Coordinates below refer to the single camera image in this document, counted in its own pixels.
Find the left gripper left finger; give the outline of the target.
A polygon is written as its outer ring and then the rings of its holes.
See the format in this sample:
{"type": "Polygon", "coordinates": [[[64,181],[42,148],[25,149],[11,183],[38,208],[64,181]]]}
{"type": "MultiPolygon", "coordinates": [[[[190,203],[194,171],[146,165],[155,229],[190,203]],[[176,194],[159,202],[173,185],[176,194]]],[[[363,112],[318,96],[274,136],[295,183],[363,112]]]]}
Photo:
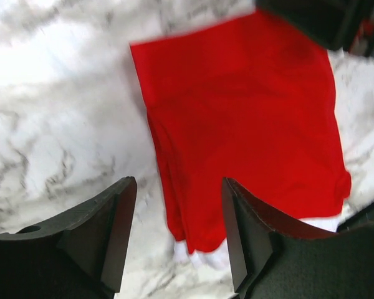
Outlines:
{"type": "Polygon", "coordinates": [[[0,234],[0,298],[113,298],[120,291],[137,183],[14,234],[0,234]]]}

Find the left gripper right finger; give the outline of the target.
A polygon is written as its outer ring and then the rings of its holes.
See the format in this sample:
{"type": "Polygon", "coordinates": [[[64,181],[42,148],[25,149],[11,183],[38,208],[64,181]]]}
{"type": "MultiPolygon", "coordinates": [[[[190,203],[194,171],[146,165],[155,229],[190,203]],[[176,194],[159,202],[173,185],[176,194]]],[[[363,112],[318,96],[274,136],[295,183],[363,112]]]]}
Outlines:
{"type": "Polygon", "coordinates": [[[236,180],[222,183],[236,298],[374,298],[374,202],[336,232],[268,205],[236,180]]]}

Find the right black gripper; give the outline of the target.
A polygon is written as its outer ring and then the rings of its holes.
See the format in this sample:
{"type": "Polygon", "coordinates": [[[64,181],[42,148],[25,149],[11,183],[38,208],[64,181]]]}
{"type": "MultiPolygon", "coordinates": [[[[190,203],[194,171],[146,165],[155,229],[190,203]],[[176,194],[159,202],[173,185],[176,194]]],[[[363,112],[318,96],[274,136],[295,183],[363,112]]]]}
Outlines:
{"type": "Polygon", "coordinates": [[[282,17],[328,50],[374,57],[374,0],[263,0],[256,7],[282,17]]]}

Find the red boxer underwear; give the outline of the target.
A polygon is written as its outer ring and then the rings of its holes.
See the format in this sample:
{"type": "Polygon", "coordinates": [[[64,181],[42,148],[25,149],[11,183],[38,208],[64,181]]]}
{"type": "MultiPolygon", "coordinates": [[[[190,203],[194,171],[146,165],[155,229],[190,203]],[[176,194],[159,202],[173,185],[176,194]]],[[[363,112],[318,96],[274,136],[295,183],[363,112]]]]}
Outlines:
{"type": "Polygon", "coordinates": [[[221,181],[337,229],[352,179],[327,51],[261,9],[130,47],[177,262],[229,265],[221,181]]]}

